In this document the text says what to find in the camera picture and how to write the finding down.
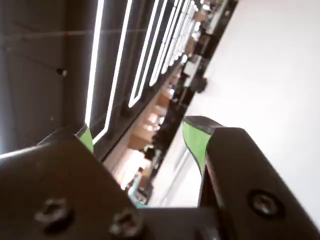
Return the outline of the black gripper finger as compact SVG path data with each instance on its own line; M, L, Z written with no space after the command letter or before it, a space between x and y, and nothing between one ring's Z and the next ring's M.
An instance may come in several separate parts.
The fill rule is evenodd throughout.
M0 156L3 240L146 240L148 228L112 174L73 134Z
M201 174L198 204L214 206L227 240L317 240L320 232L250 135L186 116L183 140Z

